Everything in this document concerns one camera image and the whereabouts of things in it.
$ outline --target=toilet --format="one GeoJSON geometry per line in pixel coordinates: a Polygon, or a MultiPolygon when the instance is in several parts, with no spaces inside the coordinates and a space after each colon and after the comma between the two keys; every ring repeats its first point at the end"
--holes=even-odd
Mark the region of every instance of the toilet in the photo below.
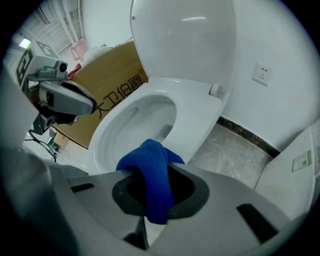
{"type": "Polygon", "coordinates": [[[185,163],[221,115],[232,89],[236,23],[231,0],[133,0],[133,40],[149,77],[99,124],[90,175],[113,172],[146,139],[185,163]]]}

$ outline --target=toilet lid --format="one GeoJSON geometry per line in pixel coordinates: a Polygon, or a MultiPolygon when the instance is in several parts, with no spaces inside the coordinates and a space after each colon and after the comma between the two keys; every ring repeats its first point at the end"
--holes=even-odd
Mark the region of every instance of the toilet lid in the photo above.
{"type": "Polygon", "coordinates": [[[133,0],[131,31],[149,77],[230,90],[236,24],[231,0],[133,0]]]}

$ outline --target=pink bucket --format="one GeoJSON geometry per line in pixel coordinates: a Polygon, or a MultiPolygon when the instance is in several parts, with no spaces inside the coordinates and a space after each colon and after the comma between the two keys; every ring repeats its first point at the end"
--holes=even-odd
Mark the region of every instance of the pink bucket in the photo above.
{"type": "Polygon", "coordinates": [[[84,56],[88,50],[88,44],[86,40],[83,39],[80,39],[79,41],[75,42],[73,46],[70,48],[70,52],[73,55],[74,60],[80,60],[81,62],[84,61],[84,56]]]}

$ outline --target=electrical outlet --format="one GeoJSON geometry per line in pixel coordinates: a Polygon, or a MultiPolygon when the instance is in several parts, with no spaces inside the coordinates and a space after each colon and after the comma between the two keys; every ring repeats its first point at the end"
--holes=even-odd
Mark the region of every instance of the electrical outlet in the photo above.
{"type": "Polygon", "coordinates": [[[252,75],[252,80],[264,85],[268,86],[270,77],[271,77],[272,69],[270,67],[261,65],[260,63],[256,63],[252,75]]]}

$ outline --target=blue towel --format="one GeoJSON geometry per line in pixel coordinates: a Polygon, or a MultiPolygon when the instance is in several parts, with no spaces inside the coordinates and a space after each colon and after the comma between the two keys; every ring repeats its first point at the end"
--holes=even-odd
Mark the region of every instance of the blue towel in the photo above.
{"type": "Polygon", "coordinates": [[[167,212],[175,205],[168,176],[168,162],[184,164],[180,156],[147,139],[140,147],[125,155],[116,170],[139,168],[146,183],[144,216],[151,223],[166,224],[167,212]]]}

